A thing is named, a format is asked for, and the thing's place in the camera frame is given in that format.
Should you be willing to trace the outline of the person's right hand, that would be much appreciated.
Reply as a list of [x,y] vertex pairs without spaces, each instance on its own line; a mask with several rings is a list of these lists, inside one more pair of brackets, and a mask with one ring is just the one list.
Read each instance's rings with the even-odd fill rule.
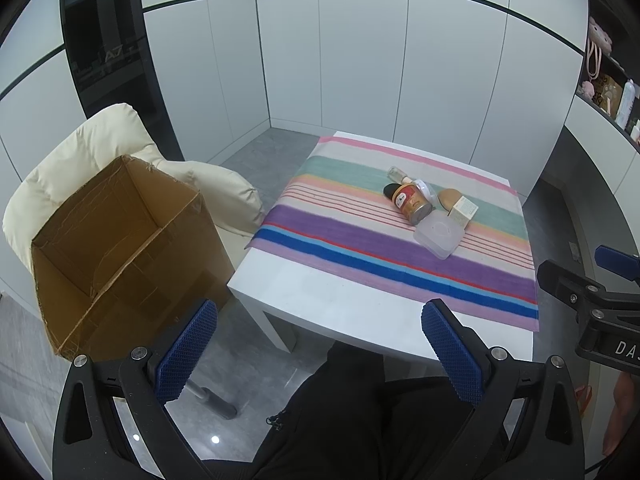
[[613,390],[614,406],[603,438],[602,454],[604,456],[611,455],[623,439],[627,420],[636,404],[636,385],[637,382],[631,374],[621,372],[618,376]]

